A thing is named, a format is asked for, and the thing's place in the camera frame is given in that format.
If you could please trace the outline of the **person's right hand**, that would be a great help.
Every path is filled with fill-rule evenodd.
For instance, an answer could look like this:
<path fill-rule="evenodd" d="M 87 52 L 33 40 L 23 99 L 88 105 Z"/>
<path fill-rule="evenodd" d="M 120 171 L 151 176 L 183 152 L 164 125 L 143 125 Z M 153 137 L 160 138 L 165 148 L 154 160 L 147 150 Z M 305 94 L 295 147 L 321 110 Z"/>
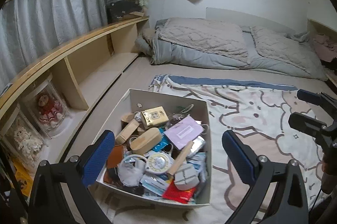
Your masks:
<path fill-rule="evenodd" d="M 336 187 L 336 157 L 323 155 L 321 190 L 325 194 L 331 194 Z"/>

